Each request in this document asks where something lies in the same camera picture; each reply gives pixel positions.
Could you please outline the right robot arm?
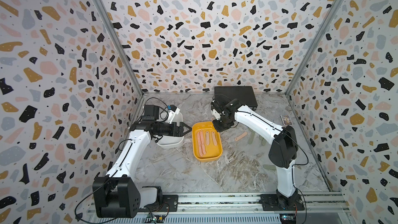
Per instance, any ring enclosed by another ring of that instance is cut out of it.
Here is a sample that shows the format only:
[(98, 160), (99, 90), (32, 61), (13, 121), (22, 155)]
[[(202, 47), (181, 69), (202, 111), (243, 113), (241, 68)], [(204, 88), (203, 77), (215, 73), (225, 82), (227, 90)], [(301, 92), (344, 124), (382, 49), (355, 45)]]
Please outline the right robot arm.
[(231, 129), (235, 123), (241, 123), (271, 145), (268, 157), (276, 167), (276, 198), (280, 208), (288, 209), (304, 200), (300, 198), (301, 191), (295, 185), (294, 172), (296, 166), (307, 165), (309, 157), (305, 156), (306, 163), (296, 163), (297, 151), (303, 149), (297, 142), (293, 126), (273, 123), (238, 99), (228, 102), (213, 99), (211, 112), (215, 118), (212, 124), (216, 131), (223, 132)]

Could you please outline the yellow plastic bin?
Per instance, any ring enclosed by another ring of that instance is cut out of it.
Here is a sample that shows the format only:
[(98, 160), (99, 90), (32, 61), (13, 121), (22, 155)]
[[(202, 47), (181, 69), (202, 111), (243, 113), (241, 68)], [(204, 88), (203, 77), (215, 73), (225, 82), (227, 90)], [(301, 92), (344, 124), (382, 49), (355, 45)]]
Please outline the yellow plastic bin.
[(192, 144), (199, 162), (216, 161), (223, 153), (220, 133), (211, 121), (198, 122), (192, 127)]

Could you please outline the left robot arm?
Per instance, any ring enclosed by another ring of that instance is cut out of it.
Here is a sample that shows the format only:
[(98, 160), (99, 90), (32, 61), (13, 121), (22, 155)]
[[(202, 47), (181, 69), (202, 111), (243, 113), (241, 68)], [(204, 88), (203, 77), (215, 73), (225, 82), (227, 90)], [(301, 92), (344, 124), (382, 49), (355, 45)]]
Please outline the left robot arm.
[(133, 218), (140, 209), (150, 214), (163, 206), (160, 187), (137, 188), (133, 179), (150, 142), (163, 138), (182, 141), (192, 128), (182, 121), (180, 109), (162, 102), (161, 106), (144, 104), (139, 118), (130, 126), (129, 135), (122, 141), (121, 154), (105, 176), (97, 177), (92, 185), (95, 211), (99, 218), (111, 222), (118, 218)]

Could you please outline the white plastic bin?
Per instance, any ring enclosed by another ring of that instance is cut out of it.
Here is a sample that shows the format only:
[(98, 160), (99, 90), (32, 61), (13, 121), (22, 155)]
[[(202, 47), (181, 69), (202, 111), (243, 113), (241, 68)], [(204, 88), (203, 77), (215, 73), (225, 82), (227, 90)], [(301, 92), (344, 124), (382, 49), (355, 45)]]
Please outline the white plastic bin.
[[(177, 111), (173, 112), (172, 110), (169, 111), (169, 116), (166, 123), (172, 124), (173, 122), (176, 123), (176, 126), (180, 126), (180, 122), (183, 122), (182, 113)], [(171, 134), (160, 136), (155, 136), (160, 140), (157, 142), (157, 145), (163, 149), (172, 149), (172, 148), (179, 148), (182, 146), (184, 137), (182, 136), (175, 136), (174, 132), (172, 131)]]

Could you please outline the long pink sheathed knife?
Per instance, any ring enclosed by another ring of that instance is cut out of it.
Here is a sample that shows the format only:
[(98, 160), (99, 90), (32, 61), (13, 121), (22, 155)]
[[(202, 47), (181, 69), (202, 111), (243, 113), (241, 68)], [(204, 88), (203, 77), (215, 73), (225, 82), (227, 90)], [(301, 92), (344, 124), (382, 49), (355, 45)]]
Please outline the long pink sheathed knife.
[(200, 157), (202, 157), (203, 156), (203, 150), (202, 150), (202, 144), (201, 144), (201, 136), (200, 136), (200, 133), (198, 132), (197, 133), (197, 144), (198, 144), (198, 151), (199, 151), (199, 155), (200, 155)]

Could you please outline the pink folding knife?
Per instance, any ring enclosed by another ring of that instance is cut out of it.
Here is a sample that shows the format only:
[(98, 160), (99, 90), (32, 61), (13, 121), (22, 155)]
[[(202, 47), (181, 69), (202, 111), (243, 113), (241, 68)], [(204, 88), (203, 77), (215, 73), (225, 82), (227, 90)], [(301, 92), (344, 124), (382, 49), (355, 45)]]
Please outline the pink folding knife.
[(205, 141), (206, 141), (206, 145), (210, 145), (210, 133), (209, 131), (206, 131), (205, 133)]
[(211, 133), (211, 137), (212, 137), (212, 142), (213, 142), (213, 144), (214, 144), (215, 146), (217, 146), (218, 143), (217, 143), (217, 137), (216, 137), (215, 132), (212, 132), (212, 133)]
[(243, 132), (241, 135), (239, 135), (238, 137), (235, 138), (235, 141), (238, 142), (241, 139), (243, 139), (244, 137), (246, 137), (248, 135), (248, 132)]

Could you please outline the green knife near arm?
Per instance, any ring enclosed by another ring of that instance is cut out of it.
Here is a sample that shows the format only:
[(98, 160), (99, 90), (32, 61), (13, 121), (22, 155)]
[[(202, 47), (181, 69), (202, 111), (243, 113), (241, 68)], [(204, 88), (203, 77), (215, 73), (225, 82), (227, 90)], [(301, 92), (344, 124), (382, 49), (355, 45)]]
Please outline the green knife near arm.
[(264, 164), (263, 168), (265, 170), (276, 171), (276, 166), (275, 165)]

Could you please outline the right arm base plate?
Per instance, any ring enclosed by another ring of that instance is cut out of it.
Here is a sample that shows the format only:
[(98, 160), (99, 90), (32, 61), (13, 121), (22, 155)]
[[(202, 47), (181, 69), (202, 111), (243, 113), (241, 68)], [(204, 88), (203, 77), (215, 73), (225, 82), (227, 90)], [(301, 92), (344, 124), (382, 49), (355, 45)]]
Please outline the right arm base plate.
[(263, 211), (304, 211), (304, 200), (298, 194), (290, 198), (278, 194), (262, 194), (259, 203)]

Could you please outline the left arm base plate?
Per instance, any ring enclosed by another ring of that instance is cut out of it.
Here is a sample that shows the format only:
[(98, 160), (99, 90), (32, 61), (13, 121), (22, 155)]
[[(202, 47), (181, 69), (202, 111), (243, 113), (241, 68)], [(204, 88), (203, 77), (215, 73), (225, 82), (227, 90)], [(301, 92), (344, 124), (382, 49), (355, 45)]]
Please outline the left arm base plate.
[(157, 199), (156, 202), (149, 204), (147, 207), (140, 208), (139, 212), (177, 212), (178, 195), (163, 195), (162, 200)]

